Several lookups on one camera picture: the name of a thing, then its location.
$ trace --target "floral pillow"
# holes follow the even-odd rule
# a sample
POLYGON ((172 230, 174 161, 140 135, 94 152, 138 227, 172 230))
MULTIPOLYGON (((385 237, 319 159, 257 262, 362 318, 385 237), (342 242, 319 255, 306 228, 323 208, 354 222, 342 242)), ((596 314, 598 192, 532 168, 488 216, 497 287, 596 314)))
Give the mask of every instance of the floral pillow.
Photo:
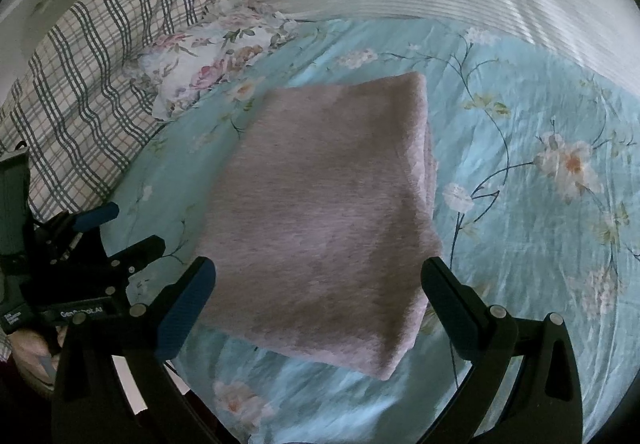
POLYGON ((152 116, 175 119, 202 92, 238 78, 242 69, 294 36, 297 24, 254 0, 221 0, 205 20, 161 36, 126 63, 131 84, 156 94, 152 116))

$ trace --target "black device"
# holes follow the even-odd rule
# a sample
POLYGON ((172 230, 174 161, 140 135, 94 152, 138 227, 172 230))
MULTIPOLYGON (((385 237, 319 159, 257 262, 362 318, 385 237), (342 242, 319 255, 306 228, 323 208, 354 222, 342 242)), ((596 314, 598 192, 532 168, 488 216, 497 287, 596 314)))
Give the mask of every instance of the black device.
MULTIPOLYGON (((130 305, 129 276, 162 256, 162 239, 151 236, 108 257, 99 226, 117 216, 115 204, 37 225, 28 183, 26 150, 0 158, 0 322, 8 333, 69 326, 52 400, 54 442, 218 442, 163 366, 213 290, 213 263, 196 258, 151 305, 130 305), (136 423, 112 355, 126 358, 160 435, 136 423)), ((532 321, 488 307, 438 258, 424 262, 421 279, 452 345, 472 367, 419 444, 580 443, 580 384, 561 316, 532 321), (511 397, 494 428, 474 436, 514 356, 524 359, 511 397)))

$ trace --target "blue gripper pad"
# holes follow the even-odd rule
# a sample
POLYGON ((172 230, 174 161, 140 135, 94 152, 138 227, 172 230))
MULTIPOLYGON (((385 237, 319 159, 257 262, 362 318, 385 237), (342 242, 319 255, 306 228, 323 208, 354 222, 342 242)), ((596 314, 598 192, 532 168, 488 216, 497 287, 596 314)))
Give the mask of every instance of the blue gripper pad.
POLYGON ((107 204, 103 206, 76 215, 73 229, 77 233, 86 233, 113 220, 119 213, 120 209, 115 202, 107 202, 107 204))
POLYGON ((155 355, 159 361, 178 355, 215 284, 216 266, 209 259, 198 257, 180 280, 165 287, 151 304, 150 310, 166 312, 156 329, 155 355))

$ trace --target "white flower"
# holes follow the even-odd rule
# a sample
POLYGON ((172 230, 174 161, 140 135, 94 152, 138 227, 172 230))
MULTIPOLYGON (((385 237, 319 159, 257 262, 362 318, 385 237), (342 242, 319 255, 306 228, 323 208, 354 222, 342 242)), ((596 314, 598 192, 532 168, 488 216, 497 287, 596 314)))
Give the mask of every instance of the white flower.
POLYGON ((142 190, 142 199, 140 200, 142 202, 148 201, 153 192, 154 192, 154 189, 152 186, 145 186, 144 189, 142 190))
POLYGON ((266 400, 258 397, 242 382, 225 384, 217 380, 213 384, 213 392, 216 395, 216 407, 232 413, 249 432, 255 432, 263 418, 276 413, 266 400))
POLYGON ((371 63, 373 60, 377 60, 378 55, 371 49, 365 50, 352 50, 344 56, 338 58, 338 64, 344 65, 350 69, 357 69, 365 63, 371 63))
POLYGON ((474 201, 466 189, 454 182, 450 182, 444 187, 442 195, 444 202, 453 209, 453 211, 466 213, 474 206, 474 201))
POLYGON ((593 193, 602 191, 598 175, 589 164, 591 145, 584 141, 569 145, 559 134, 551 132, 542 135, 542 142, 545 150, 533 162, 542 173, 554 179, 565 202, 571 202, 586 189, 593 193))
POLYGON ((255 93, 255 88, 264 79, 264 77, 245 80, 226 93, 228 101, 249 101, 255 93))
POLYGON ((487 30, 478 28, 468 28, 465 34, 465 40, 470 44, 478 44, 479 46, 492 46, 500 37, 487 30))
POLYGON ((621 292, 613 273, 604 265, 591 271, 584 282, 569 278, 568 284, 580 293, 580 304, 590 320, 610 312, 617 294, 621 292))

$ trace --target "black metal bracket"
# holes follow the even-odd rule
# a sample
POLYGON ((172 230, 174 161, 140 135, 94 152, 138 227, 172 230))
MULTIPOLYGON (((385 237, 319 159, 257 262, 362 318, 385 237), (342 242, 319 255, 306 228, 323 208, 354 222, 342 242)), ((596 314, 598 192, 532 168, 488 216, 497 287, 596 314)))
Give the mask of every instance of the black metal bracket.
POLYGON ((452 345, 472 367, 419 444, 582 442, 580 382, 562 316, 532 321, 488 307, 438 258, 424 262, 421 278, 452 345), (523 360, 500 419, 474 436, 516 356, 523 360))

